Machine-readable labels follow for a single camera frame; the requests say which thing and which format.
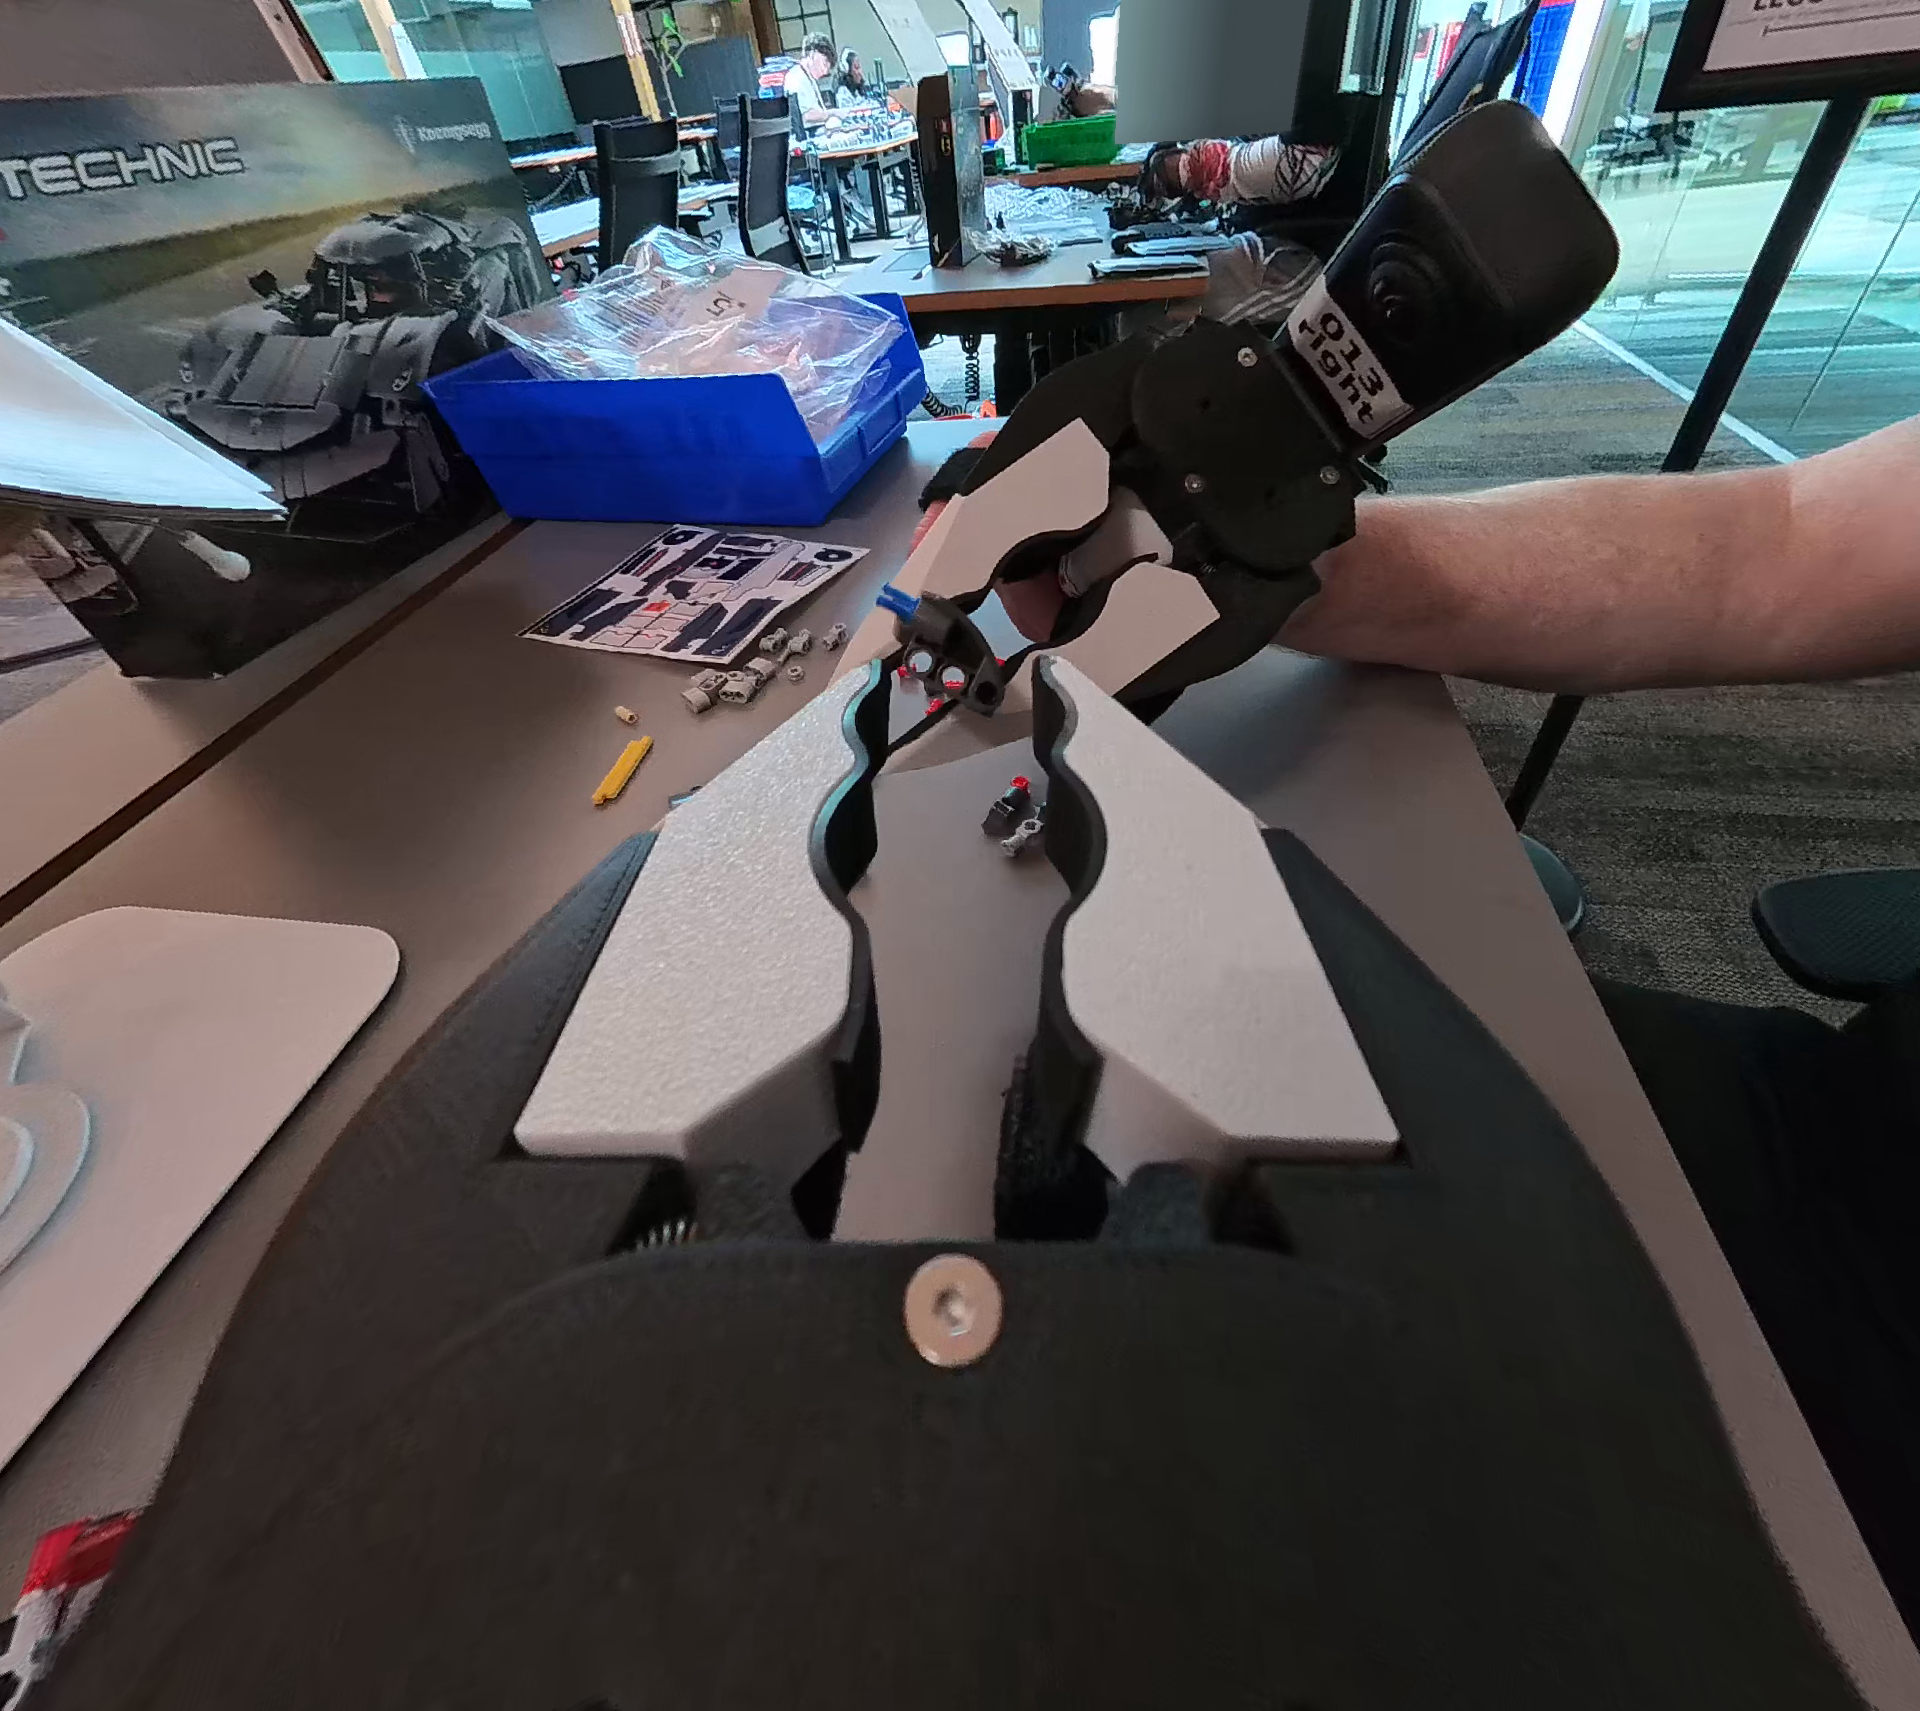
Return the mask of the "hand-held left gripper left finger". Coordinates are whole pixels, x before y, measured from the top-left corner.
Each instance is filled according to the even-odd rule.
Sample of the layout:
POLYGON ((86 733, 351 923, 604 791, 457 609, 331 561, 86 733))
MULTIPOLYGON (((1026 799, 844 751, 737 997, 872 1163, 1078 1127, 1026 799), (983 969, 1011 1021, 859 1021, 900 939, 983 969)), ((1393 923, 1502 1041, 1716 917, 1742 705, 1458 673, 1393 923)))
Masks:
POLYGON ((828 1239, 880 1095, 869 925, 891 679, 870 661, 671 811, 527 1099, 516 1147, 743 1167, 828 1239))

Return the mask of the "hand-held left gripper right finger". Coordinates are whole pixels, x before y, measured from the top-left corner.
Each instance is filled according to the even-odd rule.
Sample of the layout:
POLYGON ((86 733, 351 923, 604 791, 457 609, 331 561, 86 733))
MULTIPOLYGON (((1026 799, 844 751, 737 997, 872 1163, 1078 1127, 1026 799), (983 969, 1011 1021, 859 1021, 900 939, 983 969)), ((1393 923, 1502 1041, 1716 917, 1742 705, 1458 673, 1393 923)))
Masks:
POLYGON ((1260 817, 1093 675, 1035 661, 1044 857, 1066 899, 994 1175, 1000 1239, 1089 1239, 1152 1167, 1381 1163, 1401 1133, 1260 817))

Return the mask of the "black lego connector blue pin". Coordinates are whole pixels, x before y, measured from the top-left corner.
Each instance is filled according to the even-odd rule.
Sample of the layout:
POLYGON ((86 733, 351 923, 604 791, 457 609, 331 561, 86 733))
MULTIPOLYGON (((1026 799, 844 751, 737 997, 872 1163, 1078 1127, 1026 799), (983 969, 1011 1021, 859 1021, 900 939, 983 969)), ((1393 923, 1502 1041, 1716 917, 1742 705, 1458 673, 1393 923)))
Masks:
POLYGON ((880 655, 924 691, 924 715, 897 739, 897 749, 949 723, 996 721, 1007 701, 1007 669, 975 623, 973 605, 888 581, 877 595, 877 611, 894 639, 880 655))

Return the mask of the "person's right forearm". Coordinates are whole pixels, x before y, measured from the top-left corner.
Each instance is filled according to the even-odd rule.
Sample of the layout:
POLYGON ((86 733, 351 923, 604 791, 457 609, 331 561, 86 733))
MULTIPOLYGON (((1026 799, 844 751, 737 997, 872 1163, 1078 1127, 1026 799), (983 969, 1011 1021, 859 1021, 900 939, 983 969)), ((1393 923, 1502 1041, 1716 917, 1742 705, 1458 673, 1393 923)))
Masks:
POLYGON ((1786 465, 1360 505, 1279 641, 1597 695, 1919 667, 1919 425, 1786 465))

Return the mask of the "cluster of grey lego connectors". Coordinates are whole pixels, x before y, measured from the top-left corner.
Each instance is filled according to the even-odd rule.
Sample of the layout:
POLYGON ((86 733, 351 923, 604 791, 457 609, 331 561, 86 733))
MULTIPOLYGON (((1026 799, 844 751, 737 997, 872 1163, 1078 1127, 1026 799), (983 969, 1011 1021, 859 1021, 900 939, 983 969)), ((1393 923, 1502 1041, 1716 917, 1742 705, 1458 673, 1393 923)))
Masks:
POLYGON ((850 641, 850 629, 832 621, 825 629, 778 623, 765 631, 756 649, 737 667, 705 669, 684 689, 693 715, 719 707, 746 707, 777 683, 805 683, 812 657, 828 657, 850 641))

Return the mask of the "background wooden desk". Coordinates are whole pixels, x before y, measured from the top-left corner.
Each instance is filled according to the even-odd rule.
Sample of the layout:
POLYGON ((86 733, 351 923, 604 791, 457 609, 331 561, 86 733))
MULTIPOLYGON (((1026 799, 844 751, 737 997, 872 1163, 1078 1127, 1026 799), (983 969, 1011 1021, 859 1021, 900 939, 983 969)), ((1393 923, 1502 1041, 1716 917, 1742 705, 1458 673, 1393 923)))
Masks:
POLYGON ((1093 265, 1101 257, 1102 245, 1078 241, 1020 267, 1003 267, 990 257, 975 257, 963 267, 937 267, 924 243, 904 243, 843 267, 832 281, 864 297, 891 291, 919 323, 958 321, 983 329, 990 317, 1004 313, 1112 311, 1123 305, 1196 299, 1208 287, 1205 269, 1199 275, 1150 275, 1140 261, 1131 263, 1125 277, 1099 279, 1093 265))

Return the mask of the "sticker sheet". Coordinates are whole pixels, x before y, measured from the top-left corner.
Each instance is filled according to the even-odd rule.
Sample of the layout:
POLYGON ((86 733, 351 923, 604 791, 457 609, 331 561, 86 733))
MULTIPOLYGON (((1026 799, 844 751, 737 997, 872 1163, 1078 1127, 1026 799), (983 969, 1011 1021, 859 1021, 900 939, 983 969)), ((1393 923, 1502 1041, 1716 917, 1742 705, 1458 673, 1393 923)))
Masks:
POLYGON ((674 523, 521 637, 724 667, 867 555, 850 543, 674 523))

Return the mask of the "black upright panel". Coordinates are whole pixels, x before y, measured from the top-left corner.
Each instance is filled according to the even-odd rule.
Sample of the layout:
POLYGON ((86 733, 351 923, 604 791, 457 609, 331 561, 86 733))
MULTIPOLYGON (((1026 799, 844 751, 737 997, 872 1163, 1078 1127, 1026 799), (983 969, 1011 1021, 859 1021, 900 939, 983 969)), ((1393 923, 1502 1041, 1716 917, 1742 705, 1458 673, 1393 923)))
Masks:
POLYGON ((917 88, 924 237, 934 269, 963 269, 990 245, 983 104, 973 68, 924 76, 917 88))

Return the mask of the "clear plastic bags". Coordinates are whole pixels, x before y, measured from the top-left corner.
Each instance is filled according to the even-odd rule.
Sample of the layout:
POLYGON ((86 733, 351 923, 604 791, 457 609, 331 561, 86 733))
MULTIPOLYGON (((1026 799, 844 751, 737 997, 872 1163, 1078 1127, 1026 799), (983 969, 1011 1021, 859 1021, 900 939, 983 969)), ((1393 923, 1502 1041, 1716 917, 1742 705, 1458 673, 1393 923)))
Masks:
POLYGON ((820 447, 893 389, 888 357, 913 341, 877 301, 664 227, 491 327, 552 379, 781 379, 820 447))

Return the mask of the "white board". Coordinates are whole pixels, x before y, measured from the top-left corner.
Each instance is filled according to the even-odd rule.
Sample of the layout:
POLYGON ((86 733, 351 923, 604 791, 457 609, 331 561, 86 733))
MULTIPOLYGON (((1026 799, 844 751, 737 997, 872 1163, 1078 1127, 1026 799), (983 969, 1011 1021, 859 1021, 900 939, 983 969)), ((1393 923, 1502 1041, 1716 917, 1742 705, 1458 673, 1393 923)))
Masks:
POLYGON ((956 0, 980 46, 996 84, 1007 92, 1041 92, 1043 84, 1023 50, 1017 30, 1011 30, 994 0, 956 0))
POLYGON ((903 78, 919 86, 924 78, 944 76, 949 60, 940 38, 919 0, 867 0, 900 66, 903 78))

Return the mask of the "person's black clothed body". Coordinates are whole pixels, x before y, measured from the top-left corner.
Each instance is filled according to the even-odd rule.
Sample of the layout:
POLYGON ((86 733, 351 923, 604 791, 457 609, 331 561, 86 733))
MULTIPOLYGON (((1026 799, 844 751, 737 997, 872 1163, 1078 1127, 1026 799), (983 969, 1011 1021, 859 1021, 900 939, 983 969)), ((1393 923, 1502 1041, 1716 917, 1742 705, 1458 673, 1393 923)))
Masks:
POLYGON ((1919 1629, 1919 989, 1834 1025, 1595 977, 1907 1627, 1919 1629))

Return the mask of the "person's black office chair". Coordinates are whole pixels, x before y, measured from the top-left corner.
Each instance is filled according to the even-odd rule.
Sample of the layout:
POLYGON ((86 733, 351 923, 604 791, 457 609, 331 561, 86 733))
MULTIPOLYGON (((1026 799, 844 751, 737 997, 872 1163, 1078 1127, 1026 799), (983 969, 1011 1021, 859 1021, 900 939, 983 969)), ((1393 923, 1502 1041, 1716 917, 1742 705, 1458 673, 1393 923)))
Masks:
POLYGON ((1919 975, 1919 869, 1864 867, 1763 885, 1751 915, 1803 989, 1864 1003, 1919 975))

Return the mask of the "black framed marker sign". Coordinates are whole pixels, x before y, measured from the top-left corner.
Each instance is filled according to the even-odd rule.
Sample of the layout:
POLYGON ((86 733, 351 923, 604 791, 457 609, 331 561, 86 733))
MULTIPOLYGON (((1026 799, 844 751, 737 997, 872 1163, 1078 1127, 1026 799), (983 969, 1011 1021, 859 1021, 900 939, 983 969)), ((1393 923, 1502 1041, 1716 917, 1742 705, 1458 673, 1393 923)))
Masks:
POLYGON ((1576 154, 1630 223, 1669 215, 1660 253, 1620 263, 1603 305, 1620 331, 1686 327, 1684 415, 1663 473, 1716 433, 1777 463, 1856 433, 1825 395, 1856 353, 1904 363, 1917 409, 1919 0, 1637 0, 1612 92, 1576 154))

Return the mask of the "open instruction booklet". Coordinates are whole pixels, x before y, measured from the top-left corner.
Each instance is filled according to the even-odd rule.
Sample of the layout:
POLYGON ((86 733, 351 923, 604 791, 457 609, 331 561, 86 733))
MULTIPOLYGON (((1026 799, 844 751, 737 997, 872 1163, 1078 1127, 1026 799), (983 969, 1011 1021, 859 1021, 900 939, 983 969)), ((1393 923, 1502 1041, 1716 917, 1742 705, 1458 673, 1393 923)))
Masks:
POLYGON ((254 473, 41 337, 2 325, 2 501, 137 523, 283 523, 254 473))

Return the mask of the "dark hard case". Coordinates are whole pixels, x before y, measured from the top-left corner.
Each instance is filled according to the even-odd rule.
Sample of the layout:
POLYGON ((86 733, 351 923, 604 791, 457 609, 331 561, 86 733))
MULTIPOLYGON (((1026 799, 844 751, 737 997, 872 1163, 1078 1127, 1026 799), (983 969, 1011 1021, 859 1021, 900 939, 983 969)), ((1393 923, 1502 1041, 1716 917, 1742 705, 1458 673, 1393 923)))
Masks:
POLYGON ((293 0, 2 0, 2 98, 332 84, 293 0))

